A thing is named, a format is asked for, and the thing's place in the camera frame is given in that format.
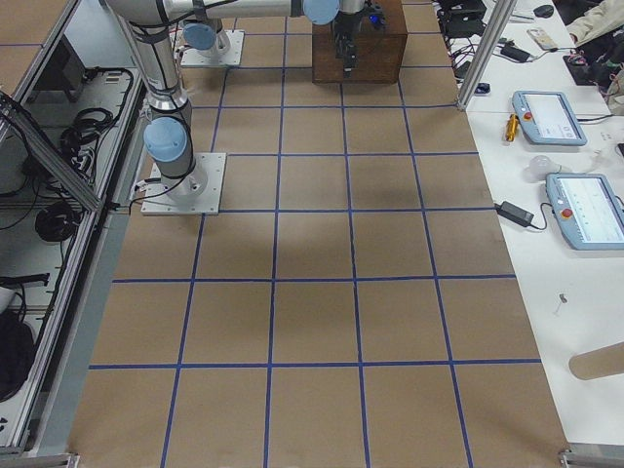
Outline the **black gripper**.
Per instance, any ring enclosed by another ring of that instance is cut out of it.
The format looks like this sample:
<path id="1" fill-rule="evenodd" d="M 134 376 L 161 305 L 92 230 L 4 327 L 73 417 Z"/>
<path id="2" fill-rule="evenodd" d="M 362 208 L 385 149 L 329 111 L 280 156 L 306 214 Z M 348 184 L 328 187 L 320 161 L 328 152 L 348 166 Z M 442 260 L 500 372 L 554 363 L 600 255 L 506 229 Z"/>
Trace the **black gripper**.
<path id="1" fill-rule="evenodd" d="M 385 14 L 376 1 L 339 1 L 338 13 L 333 20 L 335 57 L 343 60 L 343 76 L 349 77 L 356 67 L 356 45 L 344 41 L 361 31 L 362 22 L 368 20 L 375 30 L 386 26 Z"/>

